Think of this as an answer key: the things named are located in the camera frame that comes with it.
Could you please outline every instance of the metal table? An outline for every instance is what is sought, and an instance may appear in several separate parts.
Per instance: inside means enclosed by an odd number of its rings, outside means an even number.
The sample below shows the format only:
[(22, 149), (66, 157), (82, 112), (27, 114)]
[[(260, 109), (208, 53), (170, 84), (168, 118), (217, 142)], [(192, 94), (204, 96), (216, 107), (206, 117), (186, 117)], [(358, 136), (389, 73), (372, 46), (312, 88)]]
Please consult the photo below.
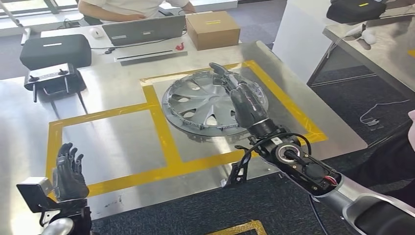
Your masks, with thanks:
[[(330, 25), (325, 28), (323, 34), (336, 42), (356, 26)], [(415, 23), (413, 23), (413, 16), (368, 21), (367, 28), (375, 31), (377, 39), (375, 44), (368, 45), (363, 40), (347, 37), (340, 40), (338, 46), (407, 98), (415, 98), (415, 58), (413, 57), (415, 56)]]
[[(242, 156), (233, 146), (248, 146), (247, 135), (192, 136), (169, 124), (160, 106), (174, 80), (212, 61), (257, 81), (268, 96), (271, 118), (305, 134), (317, 159), (367, 147), (261, 42), (128, 66), (82, 68), (86, 111), (76, 95), (55, 100), (55, 109), (46, 99), (33, 103), (22, 77), (7, 79), (0, 81), (0, 234), (39, 232), (39, 215), (29, 211), (15, 184), (29, 176), (50, 177), (63, 142), (73, 142), (85, 154), (93, 219), (220, 187), (230, 163)], [(275, 171), (254, 158), (248, 176)]]

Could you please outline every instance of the black bracket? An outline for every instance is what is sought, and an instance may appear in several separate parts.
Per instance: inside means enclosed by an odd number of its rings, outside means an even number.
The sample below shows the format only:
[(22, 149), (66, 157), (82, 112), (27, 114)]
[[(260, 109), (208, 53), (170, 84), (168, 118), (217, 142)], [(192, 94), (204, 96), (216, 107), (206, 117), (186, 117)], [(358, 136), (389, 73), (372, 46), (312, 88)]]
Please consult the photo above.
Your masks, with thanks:
[[(240, 146), (240, 145), (236, 145), (235, 148), (243, 149), (245, 153), (248, 151), (247, 148)], [(248, 163), (250, 159), (251, 159), (251, 154), (249, 154), (248, 160), (244, 164), (241, 164), (240, 161), (236, 163), (232, 163), (231, 173), (229, 174), (229, 178), (226, 181), (226, 184), (223, 186), (223, 188), (229, 188), (231, 186), (243, 184), (247, 181)]]

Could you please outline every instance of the red wire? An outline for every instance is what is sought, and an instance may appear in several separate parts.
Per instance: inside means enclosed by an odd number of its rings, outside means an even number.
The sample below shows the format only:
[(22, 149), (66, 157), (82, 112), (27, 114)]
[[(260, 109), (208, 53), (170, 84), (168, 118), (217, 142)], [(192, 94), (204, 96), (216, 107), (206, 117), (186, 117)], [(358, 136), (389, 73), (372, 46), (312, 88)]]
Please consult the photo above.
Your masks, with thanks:
[(332, 185), (334, 185), (334, 186), (336, 186), (337, 185), (337, 182), (334, 180), (334, 179), (332, 179), (331, 177), (328, 177), (328, 176), (324, 176), (324, 178), (326, 179), (326, 180), (328, 180)]

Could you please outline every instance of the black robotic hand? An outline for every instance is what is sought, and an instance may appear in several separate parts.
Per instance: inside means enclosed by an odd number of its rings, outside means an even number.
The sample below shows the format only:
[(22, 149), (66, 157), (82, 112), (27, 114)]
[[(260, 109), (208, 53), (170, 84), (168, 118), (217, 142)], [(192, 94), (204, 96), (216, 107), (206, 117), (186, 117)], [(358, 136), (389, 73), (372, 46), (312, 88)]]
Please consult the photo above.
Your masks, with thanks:
[(56, 168), (53, 170), (53, 186), (56, 199), (66, 201), (71, 199), (86, 198), (89, 189), (82, 175), (83, 154), (75, 159), (77, 148), (72, 148), (72, 143), (61, 146), (56, 159)]

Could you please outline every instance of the floor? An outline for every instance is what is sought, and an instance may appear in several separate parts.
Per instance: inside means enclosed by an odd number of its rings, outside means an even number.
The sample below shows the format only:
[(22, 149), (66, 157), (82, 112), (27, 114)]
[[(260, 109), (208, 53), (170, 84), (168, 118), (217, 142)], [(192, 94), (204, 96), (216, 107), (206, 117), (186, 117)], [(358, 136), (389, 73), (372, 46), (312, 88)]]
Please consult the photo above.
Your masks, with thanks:
[(261, 40), (269, 45), (277, 36), (286, 4), (286, 0), (246, 3), (227, 12), (241, 27), (240, 40), (243, 43)]
[[(272, 47), (285, 5), (284, 0), (246, 3), (228, 12), (241, 26), (242, 42), (262, 40)], [(26, 74), (18, 58), (19, 43), (20, 36), (0, 38), (0, 79)], [(338, 76), (348, 72), (342, 71)], [(377, 78), (368, 78), (314, 87), (313, 90), (368, 143), (407, 121), (407, 112), (415, 106), (415, 103), (407, 102), (373, 110), (370, 115), (379, 118), (384, 128), (371, 131), (359, 122), (359, 116), (375, 103), (403, 100), (404, 97), (392, 87)], [(366, 149), (338, 156), (325, 163), (345, 171), (364, 162), (372, 151)], [(402, 187), (402, 182), (374, 189), (385, 192), (399, 187)], [(342, 221), (332, 216), (328, 208), (318, 204), (317, 209), (331, 234), (349, 234)], [(214, 189), (99, 219), (93, 222), (93, 229), (101, 235), (203, 235), (252, 220), (259, 220), (268, 235), (323, 234), (305, 193), (277, 174), (253, 179), (235, 188)], [(248, 231), (241, 234), (258, 233)]]

